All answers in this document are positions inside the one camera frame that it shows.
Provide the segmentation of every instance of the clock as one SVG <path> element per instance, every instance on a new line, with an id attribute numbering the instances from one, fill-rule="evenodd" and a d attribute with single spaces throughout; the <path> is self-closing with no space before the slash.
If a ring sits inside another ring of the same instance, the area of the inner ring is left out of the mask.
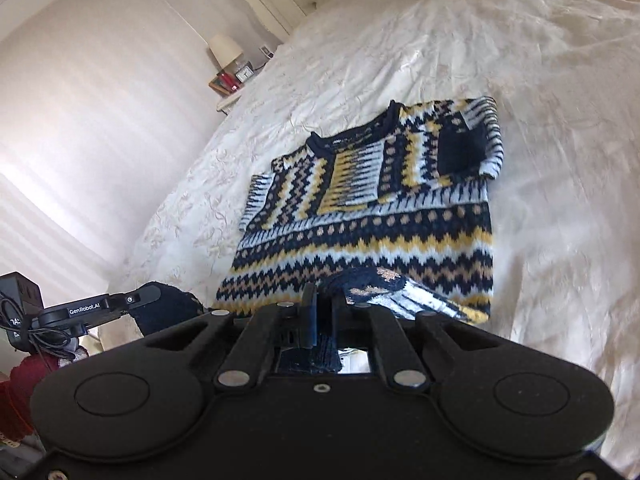
<path id="1" fill-rule="evenodd" d="M 247 81 L 252 75 L 254 75 L 254 71 L 249 64 L 244 65 L 240 70 L 236 72 L 236 77 L 241 83 Z"/>

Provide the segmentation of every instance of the sweater neckline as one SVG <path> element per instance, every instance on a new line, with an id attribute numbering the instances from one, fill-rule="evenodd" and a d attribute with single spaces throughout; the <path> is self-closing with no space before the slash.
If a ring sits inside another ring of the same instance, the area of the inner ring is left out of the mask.
<path id="1" fill-rule="evenodd" d="M 373 120 L 362 126 L 356 126 L 331 137 L 320 137 L 315 132 L 306 140 L 306 145 L 318 158 L 335 155 L 345 146 L 360 147 L 388 136 L 393 127 L 398 124 L 400 104 L 391 101 L 389 108 Z"/>

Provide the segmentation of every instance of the book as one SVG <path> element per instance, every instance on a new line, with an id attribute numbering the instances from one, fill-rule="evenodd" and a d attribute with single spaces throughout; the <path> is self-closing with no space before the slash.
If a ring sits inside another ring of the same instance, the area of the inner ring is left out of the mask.
<path id="1" fill-rule="evenodd" d="M 218 78 L 215 78 L 209 83 L 209 88 L 215 90 L 220 97 L 228 97 L 231 95 L 231 92 L 220 84 Z"/>
<path id="2" fill-rule="evenodd" d="M 231 74 L 222 71 L 218 74 L 220 81 L 222 81 L 225 88 L 227 88 L 231 93 L 237 92 L 240 89 L 240 82 Z"/>

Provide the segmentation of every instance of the dark blue cloth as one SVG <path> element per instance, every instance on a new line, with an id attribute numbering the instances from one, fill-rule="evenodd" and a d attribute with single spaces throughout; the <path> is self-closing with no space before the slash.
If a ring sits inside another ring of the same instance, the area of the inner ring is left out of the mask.
<path id="1" fill-rule="evenodd" d="M 330 335 L 320 333 L 318 344 L 311 349 L 292 348 L 282 352 L 278 371 L 322 374 L 339 372 L 342 369 L 335 340 Z"/>
<path id="2" fill-rule="evenodd" d="M 165 283 L 149 282 L 160 289 L 160 299 L 132 309 L 131 317 L 143 335 L 160 332 L 204 313 L 202 304 L 190 292 L 183 292 Z"/>

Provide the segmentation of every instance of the white bedspread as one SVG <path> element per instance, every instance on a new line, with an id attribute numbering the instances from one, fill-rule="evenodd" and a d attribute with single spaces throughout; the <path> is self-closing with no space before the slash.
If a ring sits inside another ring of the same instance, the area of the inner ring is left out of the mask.
<path id="1" fill-rule="evenodd" d="M 252 173 L 391 99 L 485 93 L 506 149 L 488 329 L 606 380 L 604 457 L 640 474 L 640 0 L 334 0 L 247 88 L 111 290 L 159 280 L 211 304 Z"/>

